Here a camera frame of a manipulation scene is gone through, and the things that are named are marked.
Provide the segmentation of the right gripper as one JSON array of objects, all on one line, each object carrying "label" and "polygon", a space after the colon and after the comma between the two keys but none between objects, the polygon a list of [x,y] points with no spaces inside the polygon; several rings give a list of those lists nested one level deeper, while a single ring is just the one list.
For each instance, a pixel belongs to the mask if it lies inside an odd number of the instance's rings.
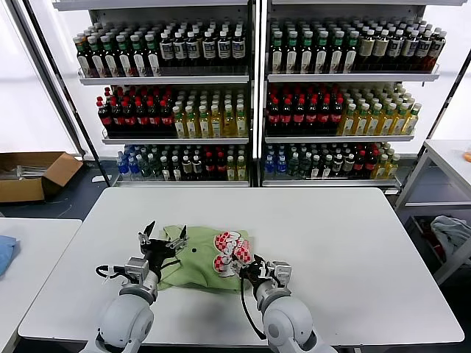
[{"label": "right gripper", "polygon": [[231,268],[242,279],[247,279],[254,289],[258,289],[265,282],[272,281],[264,259],[256,254],[253,255],[253,261],[249,265],[245,263],[231,263]]}]

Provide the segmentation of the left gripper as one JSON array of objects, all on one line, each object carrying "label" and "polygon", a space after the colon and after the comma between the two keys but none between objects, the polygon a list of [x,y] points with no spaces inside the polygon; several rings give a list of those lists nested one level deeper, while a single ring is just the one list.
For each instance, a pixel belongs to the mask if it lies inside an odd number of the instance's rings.
[{"label": "left gripper", "polygon": [[155,221],[148,224],[144,231],[138,233],[141,244],[141,253],[149,263],[149,270],[156,274],[161,273],[163,262],[176,255],[175,250],[182,250],[188,245],[187,226],[185,225],[178,238],[172,241],[152,239]]}]

